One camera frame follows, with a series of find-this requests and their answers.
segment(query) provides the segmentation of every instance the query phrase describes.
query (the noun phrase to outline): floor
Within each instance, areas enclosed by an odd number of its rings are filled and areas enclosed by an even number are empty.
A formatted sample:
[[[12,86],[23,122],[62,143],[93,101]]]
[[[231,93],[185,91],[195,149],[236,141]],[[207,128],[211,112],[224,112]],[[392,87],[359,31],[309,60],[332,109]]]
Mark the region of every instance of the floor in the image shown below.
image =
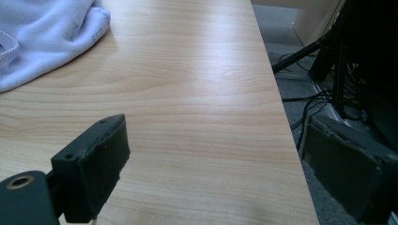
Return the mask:
[[[286,54],[295,53],[303,48],[293,29],[293,22],[299,12],[297,9],[253,5],[253,10],[272,65],[282,60]],[[275,75],[282,98],[308,97],[321,90],[331,89],[331,77],[327,77],[324,82],[313,82],[308,77],[306,69],[311,67],[313,61],[314,57],[306,57],[299,61],[299,65],[292,65],[288,67],[288,70],[282,70]],[[283,104],[290,126],[301,119],[305,103],[306,102],[286,102]],[[360,112],[356,110],[348,109],[348,112],[353,113],[353,116],[358,116],[360,114]],[[329,104],[320,104],[314,107],[312,113],[319,113],[335,120],[345,122],[348,126],[366,132],[377,140],[379,139],[378,132],[374,131],[375,129],[371,125],[349,120],[344,121]],[[299,127],[292,129],[292,134],[296,143],[298,142],[300,132],[301,129]],[[302,162],[302,166],[320,224],[358,224],[358,222],[349,216],[343,207],[324,190],[308,164]]]

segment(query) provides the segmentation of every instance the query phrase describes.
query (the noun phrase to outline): black plastic part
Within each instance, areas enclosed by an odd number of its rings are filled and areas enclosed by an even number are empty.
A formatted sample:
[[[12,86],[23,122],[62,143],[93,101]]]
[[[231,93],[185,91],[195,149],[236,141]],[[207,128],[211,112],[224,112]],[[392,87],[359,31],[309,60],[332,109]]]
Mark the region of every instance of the black plastic part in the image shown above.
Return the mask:
[[[59,224],[44,172],[22,172],[0,183],[0,224]]]
[[[97,217],[129,156],[125,116],[120,114],[98,121],[52,158],[53,175],[68,190],[67,222]]]
[[[387,223],[398,204],[396,152],[345,124],[311,116],[300,154],[353,218]]]

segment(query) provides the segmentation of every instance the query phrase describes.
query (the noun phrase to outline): wire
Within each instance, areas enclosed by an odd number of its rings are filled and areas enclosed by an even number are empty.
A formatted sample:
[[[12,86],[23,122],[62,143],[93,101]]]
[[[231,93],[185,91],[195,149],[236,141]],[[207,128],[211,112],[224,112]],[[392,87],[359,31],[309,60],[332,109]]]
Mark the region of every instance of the wire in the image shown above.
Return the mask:
[[[312,107],[310,107],[308,110],[310,110],[310,109],[314,108],[315,106],[320,105],[320,104],[322,104],[322,103],[323,103],[323,105],[322,105],[316,112],[312,113],[311,115],[316,115],[316,114],[320,113],[320,112],[322,111],[322,109],[325,108],[325,107],[329,104],[329,101],[327,100],[327,101],[320,101],[320,102],[317,102],[317,103],[314,104]],[[291,129],[292,131],[295,130],[296,128],[299,127],[299,125],[301,124],[301,122],[302,122],[302,118],[299,119],[294,125],[290,126],[290,129]]]
[[[281,62],[282,59],[283,59],[285,56],[287,56],[287,55],[292,55],[292,54],[294,54],[294,53],[286,53],[286,54],[281,55],[281,57],[279,57],[278,62]],[[300,68],[302,68],[303,70],[305,70],[305,71],[307,71],[307,72],[310,71],[309,69],[307,69],[306,67],[304,67],[302,64],[300,64],[299,61],[297,61],[296,64],[297,64]],[[287,67],[285,68],[285,70],[287,70],[288,72],[293,72],[292,70],[288,69]]]
[[[302,112],[302,117],[301,117],[301,133],[299,134],[298,137],[298,143],[297,143],[297,149],[299,150],[299,147],[301,146],[301,140],[304,135],[304,125],[305,125],[305,119],[307,118],[307,113],[308,113],[308,107],[311,105],[311,103],[317,98],[317,97],[331,97],[329,94],[331,93],[331,90],[326,90],[319,92],[318,94],[314,95],[314,97],[310,98],[310,100],[305,104],[304,110]]]
[[[331,48],[331,47],[322,45],[321,43],[318,42],[318,40],[316,40],[315,42],[316,42],[316,44],[318,44],[320,47],[322,47],[322,48],[324,48],[324,49],[334,49],[334,48]]]

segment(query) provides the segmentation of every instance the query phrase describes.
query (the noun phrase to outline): black object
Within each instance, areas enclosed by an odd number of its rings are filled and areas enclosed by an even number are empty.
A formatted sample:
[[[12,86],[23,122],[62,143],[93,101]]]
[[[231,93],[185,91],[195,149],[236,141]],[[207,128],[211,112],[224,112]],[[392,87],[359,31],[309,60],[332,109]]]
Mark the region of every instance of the black object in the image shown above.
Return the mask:
[[[87,223],[111,195],[130,157],[123,114],[98,121],[52,159],[53,170],[23,172],[0,183],[0,224]]]
[[[372,8],[371,2],[363,0],[346,1],[334,24],[323,37],[272,66],[273,72],[277,73],[281,69],[296,63],[304,56],[320,50],[309,75],[315,81],[324,80],[331,67],[335,66],[332,105],[342,118],[346,118],[343,97],[344,78],[347,74],[346,65],[349,58],[347,49],[354,41],[353,37],[359,34],[358,24],[362,23],[364,18],[369,18],[367,15],[369,8]]]
[[[358,222],[386,224],[397,206],[398,154],[337,121],[310,116],[301,157]]]

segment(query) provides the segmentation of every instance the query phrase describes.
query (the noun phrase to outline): wooden desk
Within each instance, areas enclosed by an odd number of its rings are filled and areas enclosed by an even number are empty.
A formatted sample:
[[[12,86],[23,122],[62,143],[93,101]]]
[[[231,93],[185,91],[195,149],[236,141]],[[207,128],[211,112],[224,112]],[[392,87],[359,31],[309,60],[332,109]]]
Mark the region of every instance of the wooden desk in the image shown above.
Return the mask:
[[[104,7],[94,48],[0,94],[0,179],[124,113],[132,155],[98,224],[318,223],[251,2]]]

